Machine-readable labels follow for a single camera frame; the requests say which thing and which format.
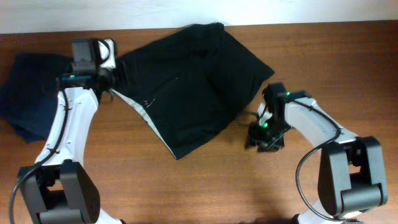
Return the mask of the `black shorts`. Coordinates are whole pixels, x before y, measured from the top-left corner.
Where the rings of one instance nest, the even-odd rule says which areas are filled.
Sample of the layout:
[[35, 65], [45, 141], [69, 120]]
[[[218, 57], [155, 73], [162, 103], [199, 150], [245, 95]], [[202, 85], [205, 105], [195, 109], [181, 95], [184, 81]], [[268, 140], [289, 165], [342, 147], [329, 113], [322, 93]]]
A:
[[273, 69], [221, 23], [194, 24], [128, 52], [128, 85], [115, 92], [181, 159], [213, 139], [258, 93]]

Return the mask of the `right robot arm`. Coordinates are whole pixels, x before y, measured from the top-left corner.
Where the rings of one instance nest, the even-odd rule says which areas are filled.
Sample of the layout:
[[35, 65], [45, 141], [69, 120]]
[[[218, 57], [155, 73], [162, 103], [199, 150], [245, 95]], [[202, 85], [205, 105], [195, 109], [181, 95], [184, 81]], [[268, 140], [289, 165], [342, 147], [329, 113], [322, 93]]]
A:
[[[249, 124], [245, 148], [277, 152], [284, 136], [296, 129], [313, 146], [299, 161], [295, 184], [307, 210], [292, 223], [356, 223], [356, 216], [388, 201], [384, 158], [380, 142], [360, 137], [322, 110], [306, 91], [287, 91], [282, 83], [269, 84], [265, 102]], [[320, 153], [318, 200], [310, 204], [300, 185], [300, 171], [314, 153]]]

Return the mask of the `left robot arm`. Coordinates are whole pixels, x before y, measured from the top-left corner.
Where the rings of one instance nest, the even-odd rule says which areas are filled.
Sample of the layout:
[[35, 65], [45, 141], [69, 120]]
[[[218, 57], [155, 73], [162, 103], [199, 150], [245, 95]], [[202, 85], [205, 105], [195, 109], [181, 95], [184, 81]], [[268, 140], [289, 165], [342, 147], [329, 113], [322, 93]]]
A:
[[34, 223], [123, 223], [102, 209], [84, 168], [90, 124], [101, 95], [117, 80], [117, 45], [111, 38], [77, 39], [72, 52], [71, 70], [57, 78], [57, 110], [45, 146], [34, 165], [19, 170], [9, 200], [10, 223], [18, 192]]

